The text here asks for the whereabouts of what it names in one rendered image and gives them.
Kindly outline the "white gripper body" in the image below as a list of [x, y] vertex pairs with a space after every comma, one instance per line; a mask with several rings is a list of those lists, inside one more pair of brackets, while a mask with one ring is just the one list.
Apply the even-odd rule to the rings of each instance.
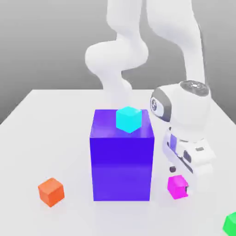
[[191, 187], [209, 187], [212, 183], [212, 149], [206, 139], [187, 142], [167, 129], [162, 148], [171, 173], [180, 173]]

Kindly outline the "small magenta cube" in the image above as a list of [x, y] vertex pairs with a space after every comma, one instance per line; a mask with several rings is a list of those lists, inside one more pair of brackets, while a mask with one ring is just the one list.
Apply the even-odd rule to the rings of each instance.
[[167, 189], [175, 200], [188, 197], [188, 186], [187, 181], [182, 175], [175, 175], [168, 178]]

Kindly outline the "small cyan cube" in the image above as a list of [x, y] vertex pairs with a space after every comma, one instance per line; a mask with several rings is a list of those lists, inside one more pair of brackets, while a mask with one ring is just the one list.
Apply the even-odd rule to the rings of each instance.
[[116, 111], [116, 128], [132, 133], [142, 126], [142, 110], [127, 106]]

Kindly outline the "small green cube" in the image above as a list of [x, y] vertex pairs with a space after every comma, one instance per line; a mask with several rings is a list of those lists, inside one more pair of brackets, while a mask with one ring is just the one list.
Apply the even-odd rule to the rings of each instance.
[[236, 212], [226, 216], [223, 231], [228, 236], [236, 236]]

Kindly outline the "small orange cube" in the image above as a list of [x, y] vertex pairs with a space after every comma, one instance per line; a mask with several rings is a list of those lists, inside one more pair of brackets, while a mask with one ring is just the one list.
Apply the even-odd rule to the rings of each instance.
[[38, 190], [40, 199], [49, 207], [54, 206], [65, 197], [63, 184], [55, 178], [50, 178], [40, 184]]

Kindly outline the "large purple box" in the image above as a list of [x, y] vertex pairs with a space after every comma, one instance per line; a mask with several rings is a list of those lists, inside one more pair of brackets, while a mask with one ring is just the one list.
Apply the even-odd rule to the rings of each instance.
[[89, 140], [94, 201], [148, 201], [154, 150], [148, 111], [129, 134], [116, 128], [116, 110], [96, 109]]

